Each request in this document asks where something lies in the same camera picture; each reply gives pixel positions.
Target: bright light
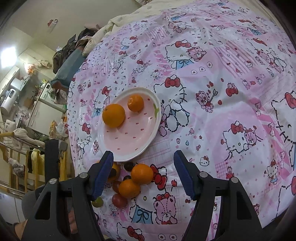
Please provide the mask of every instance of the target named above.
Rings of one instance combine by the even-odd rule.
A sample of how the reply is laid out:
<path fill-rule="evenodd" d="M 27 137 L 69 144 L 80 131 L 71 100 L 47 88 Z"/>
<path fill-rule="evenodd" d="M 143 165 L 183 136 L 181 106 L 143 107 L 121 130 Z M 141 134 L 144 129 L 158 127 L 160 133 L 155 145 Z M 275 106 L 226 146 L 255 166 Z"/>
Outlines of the bright light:
<path fill-rule="evenodd" d="M 1 53 L 2 68 L 13 66 L 16 61 L 17 61 L 17 55 L 15 52 L 15 47 L 10 47 L 2 51 Z"/>

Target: pink tablecloth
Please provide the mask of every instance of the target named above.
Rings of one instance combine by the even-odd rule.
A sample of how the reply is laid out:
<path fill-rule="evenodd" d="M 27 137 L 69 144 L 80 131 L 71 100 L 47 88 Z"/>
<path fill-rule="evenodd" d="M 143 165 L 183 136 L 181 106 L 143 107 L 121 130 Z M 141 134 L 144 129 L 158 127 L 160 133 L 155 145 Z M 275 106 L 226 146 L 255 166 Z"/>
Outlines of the pink tablecloth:
<path fill-rule="evenodd" d="M 75 74 L 68 124 L 76 174 L 102 152 L 104 106 L 135 86 L 162 102 L 159 133 L 135 159 L 158 177 L 119 210 L 106 185 L 95 208 L 104 234 L 118 240 L 181 240 L 195 202 L 173 165 L 180 149 L 213 177 L 239 178 L 266 226 L 295 195 L 296 52 L 287 35 L 247 8 L 200 0 L 122 27 L 104 38 Z M 129 174 L 121 171 L 120 180 Z M 215 235 L 220 199 L 208 239 Z"/>

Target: orange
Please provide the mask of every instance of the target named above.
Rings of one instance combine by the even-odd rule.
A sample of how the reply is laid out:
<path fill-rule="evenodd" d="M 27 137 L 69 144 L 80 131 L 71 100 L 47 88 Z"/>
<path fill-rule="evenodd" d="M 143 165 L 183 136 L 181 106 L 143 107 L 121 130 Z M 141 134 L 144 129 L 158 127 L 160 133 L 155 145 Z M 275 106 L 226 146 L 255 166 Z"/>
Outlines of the orange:
<path fill-rule="evenodd" d="M 138 164 L 132 169 L 131 178 L 139 185 L 149 184 L 153 180 L 153 170 L 146 164 Z"/>
<path fill-rule="evenodd" d="M 128 99 L 128 108 L 132 112 L 139 112 L 144 108 L 144 100 L 140 95 L 131 95 Z"/>
<path fill-rule="evenodd" d="M 120 175 L 120 166 L 119 166 L 119 165 L 117 165 L 117 164 L 114 162 L 112 168 L 115 169 L 115 171 L 116 171 L 116 176 L 108 178 L 107 181 L 108 181 L 109 183 L 112 183 L 112 182 L 114 182 L 115 180 L 117 180 L 118 177 L 119 177 L 119 175 Z"/>
<path fill-rule="evenodd" d="M 103 110 L 102 118 L 103 122 L 111 127 L 119 127 L 126 117 L 124 108 L 119 104 L 110 104 Z"/>
<path fill-rule="evenodd" d="M 119 185 L 119 193 L 125 198 L 133 198 L 140 194 L 140 185 L 133 182 L 132 179 L 126 179 Z"/>

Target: beige blanket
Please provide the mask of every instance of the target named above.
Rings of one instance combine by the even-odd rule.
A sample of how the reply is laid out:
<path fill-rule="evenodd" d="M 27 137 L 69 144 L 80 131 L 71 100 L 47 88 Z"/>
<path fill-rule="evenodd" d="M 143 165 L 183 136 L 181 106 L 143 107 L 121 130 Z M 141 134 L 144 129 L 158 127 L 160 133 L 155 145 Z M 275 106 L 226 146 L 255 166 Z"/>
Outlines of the beige blanket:
<path fill-rule="evenodd" d="M 257 13 L 258 15 L 264 16 L 269 19 L 277 26 L 282 28 L 276 17 L 271 13 L 271 11 L 265 7 L 259 0 L 231 0 L 233 3 L 250 9 L 251 11 Z M 126 24 L 142 20 L 143 18 L 148 18 L 153 15 L 158 15 L 161 10 L 183 6 L 193 2 L 193 0 L 153 0 L 152 2 L 140 7 L 138 10 L 131 14 L 125 14 L 117 16 L 109 20 L 107 25 L 102 27 L 87 43 L 83 56 L 87 56 L 94 47 L 102 40 L 104 36 L 108 36 L 111 33 L 117 32 L 122 26 Z"/>

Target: hello kitty tablecloth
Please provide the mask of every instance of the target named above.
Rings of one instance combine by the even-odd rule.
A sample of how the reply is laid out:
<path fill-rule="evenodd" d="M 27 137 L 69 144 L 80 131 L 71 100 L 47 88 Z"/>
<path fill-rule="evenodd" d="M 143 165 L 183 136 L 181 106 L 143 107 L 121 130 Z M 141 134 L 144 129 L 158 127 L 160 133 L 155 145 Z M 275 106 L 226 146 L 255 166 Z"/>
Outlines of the hello kitty tablecloth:
<path fill-rule="evenodd" d="M 176 150 L 213 177 L 238 177 L 263 227 L 282 213 L 296 193 L 294 68 L 287 35 L 228 1 L 164 10 L 103 38 L 69 88 L 76 174 L 103 155 L 98 121 L 122 91 L 141 86 L 155 92 L 162 120 L 134 160 L 151 166 L 153 182 L 122 210 L 106 184 L 104 205 L 94 208 L 102 232 L 115 240 L 182 239 L 195 202 L 174 167 Z M 121 168 L 119 180 L 129 174 Z M 208 240 L 215 236 L 220 199 L 213 205 Z"/>

